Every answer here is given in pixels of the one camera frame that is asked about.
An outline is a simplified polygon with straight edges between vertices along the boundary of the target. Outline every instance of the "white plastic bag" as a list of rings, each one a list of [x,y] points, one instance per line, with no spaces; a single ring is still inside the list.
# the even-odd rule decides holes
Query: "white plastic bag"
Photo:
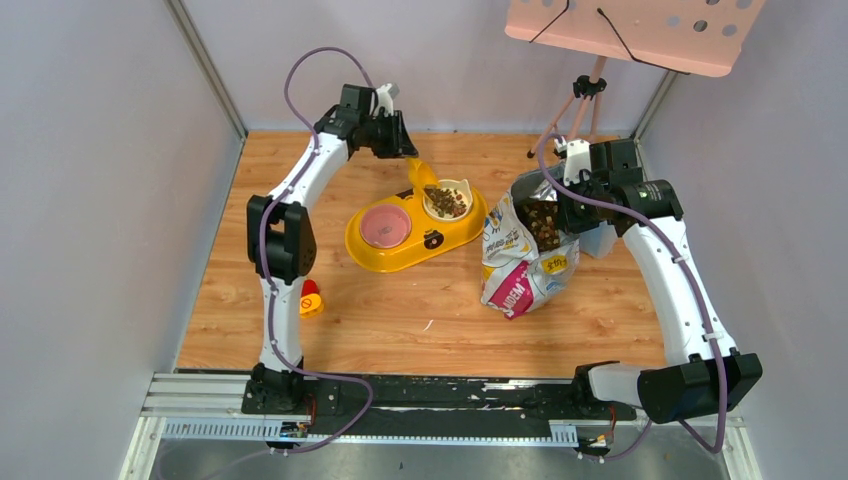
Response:
[[[539,170],[513,182],[489,212],[483,227],[484,305],[513,319],[533,311],[565,289],[577,268],[577,238],[559,232],[560,246],[540,254],[530,231],[515,213],[515,203],[526,199],[552,200],[556,195]]]

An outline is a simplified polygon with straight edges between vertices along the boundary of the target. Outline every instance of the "gray floor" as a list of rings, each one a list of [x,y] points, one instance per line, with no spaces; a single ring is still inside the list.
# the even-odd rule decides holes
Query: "gray floor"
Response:
[[[616,429],[618,449],[636,436]],[[172,440],[160,447],[162,478],[201,479],[244,455],[266,449],[244,441]],[[572,450],[521,447],[449,447],[335,444],[304,455],[261,456],[216,479],[729,479],[722,457],[706,453],[682,428],[654,428],[630,457],[596,465]],[[156,472],[151,479],[157,479]]]

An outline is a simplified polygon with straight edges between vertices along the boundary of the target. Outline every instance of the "gray wall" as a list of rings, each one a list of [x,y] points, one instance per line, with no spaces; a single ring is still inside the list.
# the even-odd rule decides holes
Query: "gray wall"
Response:
[[[239,143],[161,0],[2,2],[0,70],[0,478],[115,478]]]
[[[283,101],[283,83],[295,60],[319,46],[349,50],[377,84],[396,82],[399,107],[414,130],[538,132],[594,62],[591,55],[508,37],[508,0],[186,5],[251,129],[302,129]],[[557,13],[552,9],[551,16]],[[629,133],[661,76],[657,68],[609,61],[601,129]],[[342,81],[361,85],[362,77],[346,58],[323,54],[298,71],[293,97],[307,118],[317,119],[338,100]],[[567,130],[570,117],[564,125]]]
[[[726,78],[681,78],[646,140],[698,268],[765,376],[743,403],[764,478],[844,478],[848,396],[839,0],[769,0]]]

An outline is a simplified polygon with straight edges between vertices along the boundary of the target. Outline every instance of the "pink music stand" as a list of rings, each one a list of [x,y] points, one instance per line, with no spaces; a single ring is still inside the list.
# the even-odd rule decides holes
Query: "pink music stand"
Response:
[[[512,0],[507,35],[530,41],[565,9],[567,2]],[[598,8],[602,8],[636,59],[669,70],[721,77],[730,73],[764,3],[765,0],[570,0],[568,11],[534,42],[597,55],[589,76],[594,85],[601,80],[607,58],[633,60],[598,13]],[[577,136],[593,100],[589,141],[594,140],[602,91],[582,95],[569,140]],[[539,141],[556,128],[575,98],[572,93]],[[533,156],[534,149],[527,153],[528,157]]]

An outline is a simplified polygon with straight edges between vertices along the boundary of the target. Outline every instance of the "pink bowl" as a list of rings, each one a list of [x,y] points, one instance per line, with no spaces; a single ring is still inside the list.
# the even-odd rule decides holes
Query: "pink bowl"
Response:
[[[359,221],[359,234],[374,248],[394,248],[403,243],[412,230],[412,220],[397,205],[377,205]]]

